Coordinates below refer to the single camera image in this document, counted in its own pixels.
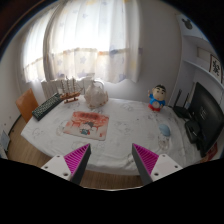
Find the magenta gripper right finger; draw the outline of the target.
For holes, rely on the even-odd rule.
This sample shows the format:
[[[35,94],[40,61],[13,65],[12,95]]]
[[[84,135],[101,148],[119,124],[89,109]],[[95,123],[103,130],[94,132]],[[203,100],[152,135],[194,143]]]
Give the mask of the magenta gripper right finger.
[[[143,185],[148,185],[182,169],[167,154],[157,155],[135,143],[132,144],[132,155]]]

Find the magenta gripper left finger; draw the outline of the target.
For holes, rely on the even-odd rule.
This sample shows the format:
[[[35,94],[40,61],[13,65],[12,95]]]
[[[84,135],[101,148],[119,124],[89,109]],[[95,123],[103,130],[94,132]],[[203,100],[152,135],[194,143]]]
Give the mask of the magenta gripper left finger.
[[[85,172],[89,157],[91,155],[91,146],[86,144],[73,150],[65,156],[56,155],[50,159],[42,169],[56,176],[79,185]]]

